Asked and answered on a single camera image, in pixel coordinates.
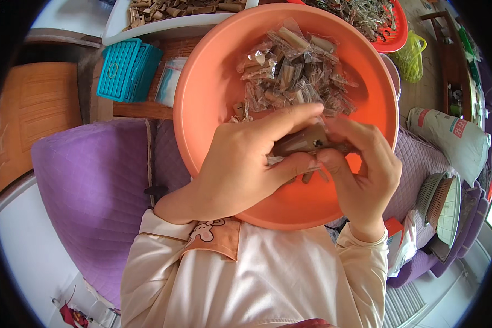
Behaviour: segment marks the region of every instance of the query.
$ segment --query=yellow plastic bag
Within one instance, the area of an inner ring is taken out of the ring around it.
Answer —
[[[389,56],[399,69],[401,78],[416,83],[423,77],[423,57],[426,41],[412,30],[408,31],[407,43]]]

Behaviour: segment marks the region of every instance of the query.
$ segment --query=orange plastic basin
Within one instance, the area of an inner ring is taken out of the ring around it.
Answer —
[[[348,96],[358,107],[349,117],[376,125],[394,148],[399,114],[394,85],[385,64],[371,43],[342,19],[310,6],[280,3],[241,11],[204,36],[180,75],[174,104],[175,136],[190,174],[199,173],[219,124],[233,115],[233,104],[244,99],[244,81],[236,72],[241,54],[249,51],[286,18],[293,17],[303,33],[332,36],[340,42],[343,68],[359,83]],[[361,159],[347,156],[353,172]],[[319,226],[342,216],[334,183],[314,174],[309,184],[299,180],[237,218],[265,228],[297,230]]]

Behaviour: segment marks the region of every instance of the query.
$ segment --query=wooden shelf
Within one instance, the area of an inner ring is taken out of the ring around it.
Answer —
[[[450,38],[453,43],[445,42],[443,27],[437,21],[437,18],[443,18],[450,32]],[[452,115],[450,111],[448,84],[460,85],[463,90],[461,99],[461,110],[463,119],[472,121],[472,92],[471,79],[468,74],[468,62],[465,57],[465,49],[461,43],[458,31],[455,29],[452,17],[448,11],[440,11],[421,16],[420,19],[425,21],[429,19],[434,27],[435,37],[438,43],[438,53],[441,61],[441,70],[443,76],[443,107],[442,112]]]

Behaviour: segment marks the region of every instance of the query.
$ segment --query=wooden door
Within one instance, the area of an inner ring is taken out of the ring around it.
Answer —
[[[35,141],[81,124],[76,63],[13,67],[0,95],[0,192],[33,168]]]

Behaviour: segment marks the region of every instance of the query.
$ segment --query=person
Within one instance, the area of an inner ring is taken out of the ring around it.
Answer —
[[[316,123],[322,110],[303,104],[216,129],[199,175],[142,218],[122,278],[123,327],[382,326],[388,252],[382,214],[399,184],[401,162],[379,129],[325,121],[335,132],[329,137],[359,150],[357,174],[333,149],[267,164],[275,141]],[[224,219],[319,162],[349,219],[336,245],[324,226],[279,231]],[[220,224],[228,227],[224,246],[211,243]],[[234,241],[228,234],[237,230]],[[205,240],[212,246],[201,247]]]

